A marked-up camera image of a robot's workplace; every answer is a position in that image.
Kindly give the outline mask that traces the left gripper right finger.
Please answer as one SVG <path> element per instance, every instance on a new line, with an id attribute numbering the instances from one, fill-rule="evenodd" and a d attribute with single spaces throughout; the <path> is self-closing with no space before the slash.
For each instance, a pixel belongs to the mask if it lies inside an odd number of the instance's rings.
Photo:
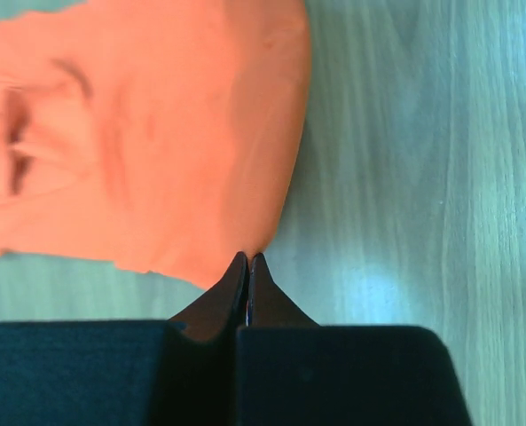
<path id="1" fill-rule="evenodd" d="M 263 255 L 236 334 L 238 425 L 468 425 L 450 353 L 418 326 L 320 326 Z"/>

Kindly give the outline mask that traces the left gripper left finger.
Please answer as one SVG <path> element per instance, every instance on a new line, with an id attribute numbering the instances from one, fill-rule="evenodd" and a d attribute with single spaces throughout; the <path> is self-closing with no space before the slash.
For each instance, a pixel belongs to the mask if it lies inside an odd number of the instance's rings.
<path id="1" fill-rule="evenodd" d="M 247 258 L 165 320 L 0 322 L 0 425 L 225 425 Z"/>

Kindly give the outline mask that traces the orange t shirt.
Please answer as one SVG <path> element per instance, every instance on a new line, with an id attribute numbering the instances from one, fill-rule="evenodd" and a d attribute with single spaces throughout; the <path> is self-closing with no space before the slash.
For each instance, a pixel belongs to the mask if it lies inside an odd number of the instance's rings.
<path id="1" fill-rule="evenodd" d="M 310 71 L 301 1 L 86 1 L 0 20 L 0 256 L 210 288 L 277 230 Z"/>

